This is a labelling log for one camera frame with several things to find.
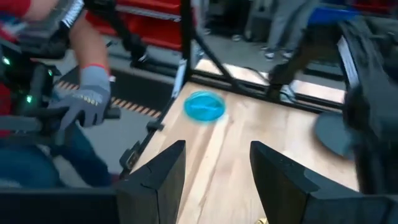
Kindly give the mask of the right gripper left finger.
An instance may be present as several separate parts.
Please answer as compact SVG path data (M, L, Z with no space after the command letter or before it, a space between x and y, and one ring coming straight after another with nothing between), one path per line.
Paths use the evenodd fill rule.
M185 182L178 140L115 185L120 224L175 224Z

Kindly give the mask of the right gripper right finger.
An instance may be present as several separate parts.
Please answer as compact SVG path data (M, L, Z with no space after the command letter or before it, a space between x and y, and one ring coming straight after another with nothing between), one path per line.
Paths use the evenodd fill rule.
M306 167L260 141L250 146L252 175L270 224L301 224L307 198L319 189Z

